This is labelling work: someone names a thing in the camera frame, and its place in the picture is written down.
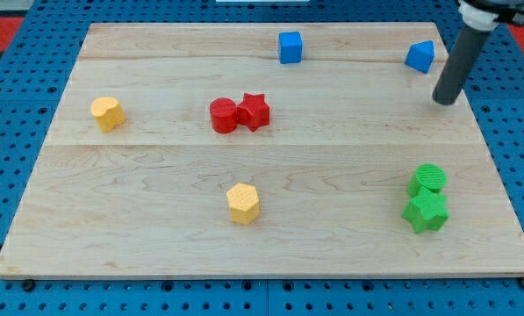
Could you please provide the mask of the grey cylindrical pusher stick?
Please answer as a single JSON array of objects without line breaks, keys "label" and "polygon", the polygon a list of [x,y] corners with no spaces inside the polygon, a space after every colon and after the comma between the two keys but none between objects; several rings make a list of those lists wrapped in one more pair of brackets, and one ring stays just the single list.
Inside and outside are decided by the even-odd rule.
[{"label": "grey cylindrical pusher stick", "polygon": [[491,33],[468,25],[462,28],[434,86],[432,99],[437,104],[452,105],[456,102]]}]

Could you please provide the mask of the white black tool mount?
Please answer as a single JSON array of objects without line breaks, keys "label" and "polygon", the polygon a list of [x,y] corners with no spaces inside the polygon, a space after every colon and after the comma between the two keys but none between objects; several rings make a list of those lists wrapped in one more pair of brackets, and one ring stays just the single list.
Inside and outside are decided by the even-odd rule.
[{"label": "white black tool mount", "polygon": [[499,24],[524,25],[524,0],[457,0],[463,22],[480,32],[492,32]]}]

